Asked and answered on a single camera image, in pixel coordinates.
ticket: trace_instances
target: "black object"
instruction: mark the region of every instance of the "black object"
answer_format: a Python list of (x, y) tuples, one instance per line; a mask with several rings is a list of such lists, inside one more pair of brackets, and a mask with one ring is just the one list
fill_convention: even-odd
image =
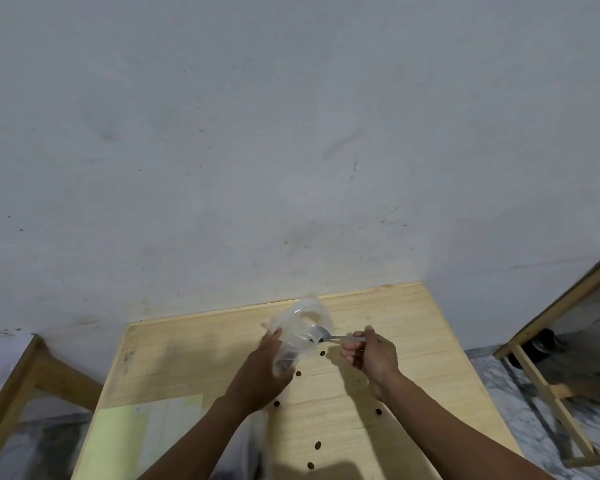
[[(533, 339), (522, 344), (522, 350), (529, 356), (531, 362), (539, 363), (554, 352), (563, 350), (564, 344), (556, 338), (553, 330), (544, 328)], [(520, 362), (513, 353), (507, 355), (509, 363), (516, 369), (522, 369)]]

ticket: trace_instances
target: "metal spoon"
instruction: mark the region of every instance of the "metal spoon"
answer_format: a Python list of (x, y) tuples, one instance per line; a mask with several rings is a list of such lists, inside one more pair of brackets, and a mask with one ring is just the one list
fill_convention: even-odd
[(321, 327), (320, 325), (316, 325), (316, 328), (322, 334), (322, 338), (325, 342), (329, 342), (330, 340), (353, 340), (355, 342), (366, 342), (364, 337), (350, 337), (348, 335), (332, 335), (325, 327)]

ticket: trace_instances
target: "light wooden tabletop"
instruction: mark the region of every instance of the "light wooden tabletop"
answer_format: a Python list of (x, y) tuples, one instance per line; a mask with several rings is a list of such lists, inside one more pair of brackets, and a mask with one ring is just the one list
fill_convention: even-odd
[[(467, 424), (520, 453), (448, 323), (422, 283), (321, 297), (336, 333), (372, 324), (396, 345), (400, 370)], [(295, 300), (129, 325), (98, 409), (203, 395), (222, 395), (264, 333), (260, 324)], [(269, 444), (276, 478), (439, 478), (384, 406), (364, 375), (320, 344), (270, 407)], [(380, 408), (381, 415), (376, 413)], [(320, 441), (320, 450), (315, 449)], [(308, 462), (315, 465), (309, 471)]]

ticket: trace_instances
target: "wooden frame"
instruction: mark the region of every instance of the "wooden frame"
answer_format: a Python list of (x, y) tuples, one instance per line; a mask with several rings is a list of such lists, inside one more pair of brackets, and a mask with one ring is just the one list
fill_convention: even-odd
[(90, 411), (102, 392), (102, 384), (53, 357), (34, 335), (0, 391), (0, 450), (35, 388)]
[(529, 380), (536, 386), (538, 393), (551, 409), (555, 418), (560, 421), (571, 439), (576, 443), (584, 456), (563, 459), (565, 466), (569, 468), (592, 467), (600, 465), (600, 453), (593, 446), (588, 437), (585, 436), (576, 419), (568, 411), (562, 402), (567, 397), (589, 396), (600, 392), (600, 376), (577, 383), (549, 384), (531, 362), (526, 352), (522, 349), (529, 339), (535, 337), (542, 329), (547, 328), (558, 320), (572, 306), (586, 298), (590, 293), (600, 286), (600, 261), (597, 265), (572, 286), (560, 298), (555, 300), (547, 309), (531, 320), (522, 330), (513, 336), (505, 345), (499, 348), (494, 356), (501, 360), (506, 355), (513, 355), (520, 362), (522, 370), (525, 371)]

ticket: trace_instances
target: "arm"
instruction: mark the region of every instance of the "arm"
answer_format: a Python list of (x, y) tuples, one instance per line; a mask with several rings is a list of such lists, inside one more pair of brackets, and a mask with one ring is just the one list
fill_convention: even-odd
[(294, 377), (293, 368), (273, 375), (273, 358), (280, 348), (282, 330), (265, 335), (235, 375), (224, 396), (213, 403), (167, 453), (138, 480), (206, 480), (233, 433), (247, 416), (263, 409)]
[(466, 425), (398, 370), (395, 346), (370, 326), (343, 342), (340, 354), (364, 372), (382, 401), (444, 480), (551, 480), (533, 463)]

